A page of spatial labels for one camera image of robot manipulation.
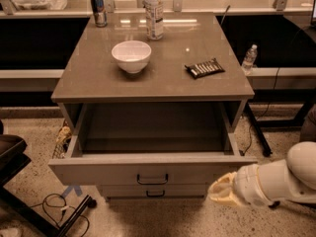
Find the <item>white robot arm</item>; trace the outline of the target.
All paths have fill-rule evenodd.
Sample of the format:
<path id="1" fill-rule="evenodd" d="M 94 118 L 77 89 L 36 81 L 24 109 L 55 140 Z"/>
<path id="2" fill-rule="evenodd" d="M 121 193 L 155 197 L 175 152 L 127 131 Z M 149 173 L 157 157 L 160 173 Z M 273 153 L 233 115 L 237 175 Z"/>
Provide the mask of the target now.
<path id="1" fill-rule="evenodd" d="M 227 173 L 210 186 L 208 197 L 228 206 L 273 206 L 282 200 L 315 204 L 316 143 L 299 142 L 282 160 Z"/>

